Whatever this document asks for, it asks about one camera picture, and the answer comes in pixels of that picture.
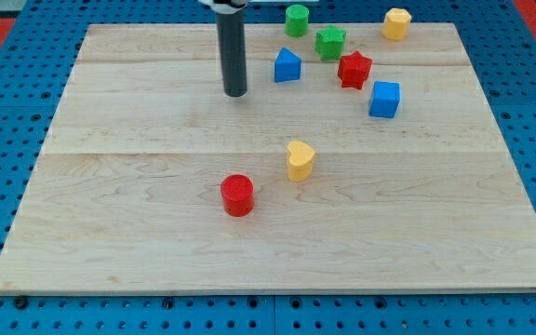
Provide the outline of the white rod mount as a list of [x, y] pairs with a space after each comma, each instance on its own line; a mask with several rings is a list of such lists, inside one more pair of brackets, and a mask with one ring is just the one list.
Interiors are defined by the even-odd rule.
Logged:
[[234, 14], [248, 5], [248, 0], [198, 0], [217, 14]]

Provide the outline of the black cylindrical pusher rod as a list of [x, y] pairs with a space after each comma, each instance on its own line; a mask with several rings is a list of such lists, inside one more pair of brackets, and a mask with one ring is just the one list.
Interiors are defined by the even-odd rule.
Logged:
[[245, 49], [246, 4], [217, 4], [216, 24], [224, 93], [241, 97], [248, 90]]

